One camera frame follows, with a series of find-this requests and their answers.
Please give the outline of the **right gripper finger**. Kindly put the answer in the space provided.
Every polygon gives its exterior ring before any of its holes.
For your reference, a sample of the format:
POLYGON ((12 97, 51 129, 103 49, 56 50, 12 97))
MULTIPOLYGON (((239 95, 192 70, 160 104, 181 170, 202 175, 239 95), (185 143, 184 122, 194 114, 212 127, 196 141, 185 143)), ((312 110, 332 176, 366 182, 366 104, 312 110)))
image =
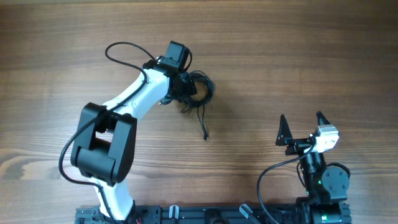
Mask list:
POLYGON ((288 146, 293 143, 292 133, 285 115, 280 116, 279 131, 275 140, 276 146, 288 146))
POLYGON ((318 111, 316 113, 316 116, 317 116, 317 122, 318 122, 319 126, 330 124, 330 122, 326 119, 326 117, 324 116, 324 114, 321 111, 318 111))

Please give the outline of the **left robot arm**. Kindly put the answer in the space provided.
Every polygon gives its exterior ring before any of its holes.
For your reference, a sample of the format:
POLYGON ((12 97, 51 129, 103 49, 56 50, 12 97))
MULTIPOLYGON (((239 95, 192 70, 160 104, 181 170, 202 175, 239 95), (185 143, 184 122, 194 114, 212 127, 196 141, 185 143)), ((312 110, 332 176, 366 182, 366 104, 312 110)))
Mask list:
POLYGON ((188 79, 191 62, 189 48, 171 41, 164 56, 152 57, 138 68, 138 79, 120 95, 82 109, 70 142, 70 162, 96 189, 106 222, 132 219, 135 201, 125 178, 134 160, 137 124, 155 103, 167 105, 196 94, 188 79))

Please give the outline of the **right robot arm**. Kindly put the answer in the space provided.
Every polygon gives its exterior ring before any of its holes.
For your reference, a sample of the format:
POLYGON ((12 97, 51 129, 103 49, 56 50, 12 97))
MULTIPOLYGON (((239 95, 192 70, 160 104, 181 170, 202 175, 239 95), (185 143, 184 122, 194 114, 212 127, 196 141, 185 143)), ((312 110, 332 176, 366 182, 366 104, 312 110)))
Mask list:
POLYGON ((348 188, 351 173, 337 162, 326 163, 324 153, 333 149, 340 132, 322 114, 317 112, 318 126, 307 138, 295 139, 284 115, 280 116, 275 144, 286 146, 285 154, 299 156, 302 182, 306 197, 296 200, 299 223, 351 223, 348 188))

